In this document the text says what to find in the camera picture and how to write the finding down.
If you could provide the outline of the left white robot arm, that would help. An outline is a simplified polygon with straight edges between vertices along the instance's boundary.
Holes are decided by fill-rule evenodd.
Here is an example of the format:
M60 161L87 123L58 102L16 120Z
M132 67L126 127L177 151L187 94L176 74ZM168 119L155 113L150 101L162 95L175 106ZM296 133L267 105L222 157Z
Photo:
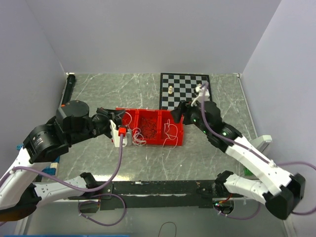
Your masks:
M23 142L17 158L0 180L0 223L31 215L37 207L69 197L93 198L111 184L122 161L109 180L98 186L91 173L63 181L43 170L69 148L82 141L105 135L122 149L127 128L122 125L125 110L98 108L89 115L89 106L79 100L59 107L46 124L35 127Z

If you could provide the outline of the red three-compartment plastic tray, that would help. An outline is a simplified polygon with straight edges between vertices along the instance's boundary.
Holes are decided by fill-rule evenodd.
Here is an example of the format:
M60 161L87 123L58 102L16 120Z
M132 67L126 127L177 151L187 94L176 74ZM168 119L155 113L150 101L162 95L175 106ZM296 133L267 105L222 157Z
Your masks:
M175 123L168 110L125 108L122 124L132 130L132 144L135 146L158 145L182 146L184 129L182 123Z

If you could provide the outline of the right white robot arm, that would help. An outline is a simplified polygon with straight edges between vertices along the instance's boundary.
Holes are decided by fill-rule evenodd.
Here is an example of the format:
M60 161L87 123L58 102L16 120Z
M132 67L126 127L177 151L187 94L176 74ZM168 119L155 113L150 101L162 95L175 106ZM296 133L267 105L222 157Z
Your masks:
M223 153L231 156L252 172L257 180L242 178L224 171L215 180L219 196L242 195L265 205L275 217L285 220L304 196L306 179L277 166L258 151L236 128L225 123L220 109L213 101L192 106L181 101L171 115L176 123L195 125L208 141Z

